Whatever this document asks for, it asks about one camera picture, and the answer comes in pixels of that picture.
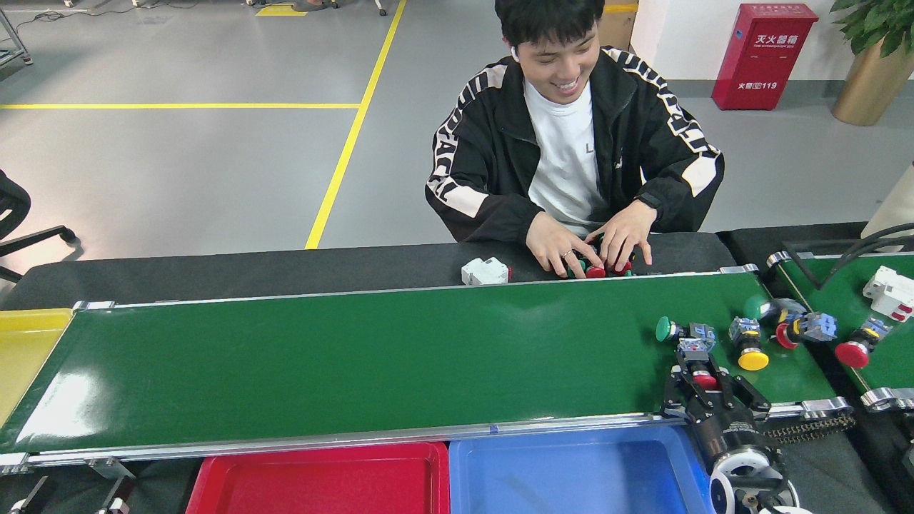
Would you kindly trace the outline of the person's right hand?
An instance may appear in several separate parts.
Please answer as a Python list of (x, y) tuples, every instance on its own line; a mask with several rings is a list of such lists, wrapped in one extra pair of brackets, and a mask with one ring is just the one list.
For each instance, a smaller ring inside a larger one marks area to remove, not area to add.
[(532, 219), (525, 244), (543, 270), (561, 278), (568, 277), (568, 270), (571, 270), (574, 278), (586, 277), (585, 269), (580, 265), (580, 257), (584, 257), (593, 267), (605, 267), (604, 261), (590, 244), (545, 211), (538, 212)]

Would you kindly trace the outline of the person's left hand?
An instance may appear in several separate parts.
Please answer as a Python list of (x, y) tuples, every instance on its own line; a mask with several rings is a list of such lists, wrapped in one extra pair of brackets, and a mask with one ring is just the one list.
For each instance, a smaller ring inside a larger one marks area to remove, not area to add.
[(639, 248), (643, 262), (652, 266), (653, 254), (648, 237), (657, 217), (658, 211), (655, 208), (642, 201), (631, 202), (585, 238), (586, 250), (590, 250), (590, 244), (598, 238), (601, 240), (596, 256), (590, 257), (591, 263), (594, 266), (610, 266), (615, 272), (621, 272)]

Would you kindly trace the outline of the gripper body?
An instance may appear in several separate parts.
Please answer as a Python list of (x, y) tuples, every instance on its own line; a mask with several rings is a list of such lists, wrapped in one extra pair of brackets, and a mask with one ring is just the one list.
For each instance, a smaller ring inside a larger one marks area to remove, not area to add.
[(689, 420), (705, 461), (718, 461), (726, 453), (758, 451), (758, 429), (750, 410), (699, 413)]

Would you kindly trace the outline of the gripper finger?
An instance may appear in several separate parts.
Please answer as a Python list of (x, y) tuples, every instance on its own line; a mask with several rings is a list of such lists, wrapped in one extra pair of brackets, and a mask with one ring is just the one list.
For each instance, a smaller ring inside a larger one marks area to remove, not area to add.
[(662, 414), (667, 418), (688, 419), (698, 424), (708, 419), (708, 391), (696, 380), (688, 364), (679, 364), (669, 372), (662, 400)]
[(714, 393), (714, 423), (728, 429), (734, 422), (755, 426), (770, 412), (771, 402), (744, 376), (733, 375), (725, 368), (717, 374), (718, 393)]
[(128, 499), (135, 486), (135, 479), (131, 476), (121, 476), (114, 481), (110, 491), (102, 501), (101, 507), (96, 510), (98, 514), (130, 513)]
[(14, 502), (11, 513), (40, 513), (52, 496), (52, 480), (42, 476), (25, 497)]

